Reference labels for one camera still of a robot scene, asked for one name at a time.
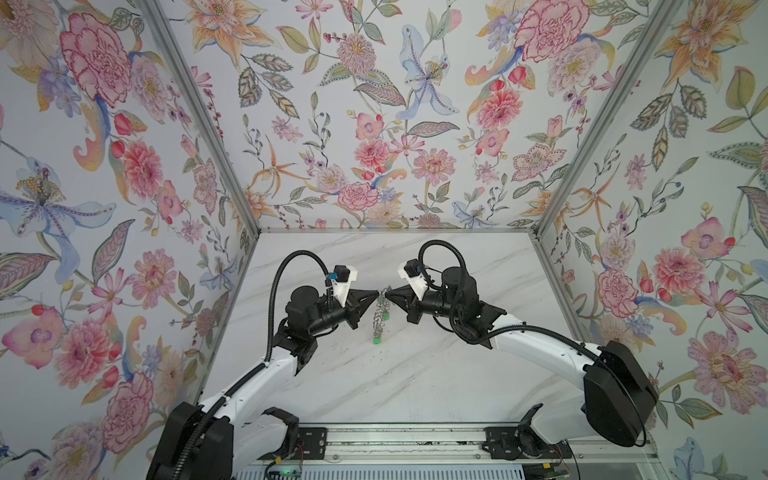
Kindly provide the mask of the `round metal key organizer disc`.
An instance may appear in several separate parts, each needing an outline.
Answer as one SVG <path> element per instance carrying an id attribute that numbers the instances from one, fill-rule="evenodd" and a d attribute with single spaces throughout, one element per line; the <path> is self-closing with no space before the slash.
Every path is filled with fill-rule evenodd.
<path id="1" fill-rule="evenodd" d="M 390 318 L 390 301 L 386 297 L 388 292 L 388 288 L 382 290 L 375 303 L 373 315 L 373 340 L 374 337 L 383 337 L 385 323 Z"/>

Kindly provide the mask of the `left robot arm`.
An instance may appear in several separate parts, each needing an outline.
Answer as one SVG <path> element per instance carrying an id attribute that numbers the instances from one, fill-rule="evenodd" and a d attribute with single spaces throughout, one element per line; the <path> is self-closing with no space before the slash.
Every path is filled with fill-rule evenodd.
<path id="1" fill-rule="evenodd" d="M 321 335 L 341 324 L 355 329 L 376 290 L 335 285 L 321 295 L 295 289 L 263 359 L 218 395 L 183 402 L 169 415 L 147 473 L 150 479 L 232 479 L 262 457 L 276 462 L 297 450 L 299 419 L 270 396 L 310 361 Z"/>

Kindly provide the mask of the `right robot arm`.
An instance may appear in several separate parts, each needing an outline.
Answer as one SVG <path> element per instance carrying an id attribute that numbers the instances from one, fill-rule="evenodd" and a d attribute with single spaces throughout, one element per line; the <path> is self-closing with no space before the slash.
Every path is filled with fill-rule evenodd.
<path id="1" fill-rule="evenodd" d="M 444 318 L 465 343 L 520 357 L 576 388 L 574 396 L 529 408 L 512 433 L 518 450 L 590 436 L 621 447 L 645 445 L 658 394 L 627 346 L 578 342 L 524 322 L 480 300 L 475 279 L 462 267 L 444 270 L 439 284 L 417 260 L 403 263 L 398 275 L 405 285 L 386 296 L 408 322 L 426 314 Z"/>

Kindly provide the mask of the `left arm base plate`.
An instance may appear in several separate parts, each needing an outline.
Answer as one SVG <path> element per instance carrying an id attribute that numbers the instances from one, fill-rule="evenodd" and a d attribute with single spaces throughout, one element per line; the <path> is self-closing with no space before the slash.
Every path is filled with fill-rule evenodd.
<path id="1" fill-rule="evenodd" d="M 323 460 L 328 444 L 328 429 L 325 427 L 299 427 L 289 431 L 279 448 L 267 451 L 260 461 Z"/>

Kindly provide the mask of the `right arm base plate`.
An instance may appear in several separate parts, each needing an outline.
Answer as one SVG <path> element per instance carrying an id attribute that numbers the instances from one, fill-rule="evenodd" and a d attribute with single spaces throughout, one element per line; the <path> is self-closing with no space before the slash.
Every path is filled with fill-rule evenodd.
<path id="1" fill-rule="evenodd" d="M 494 460 L 559 461 L 573 457 L 565 442 L 546 444 L 528 427 L 487 427 L 484 433 L 485 441 L 481 444 L 481 449 Z"/>

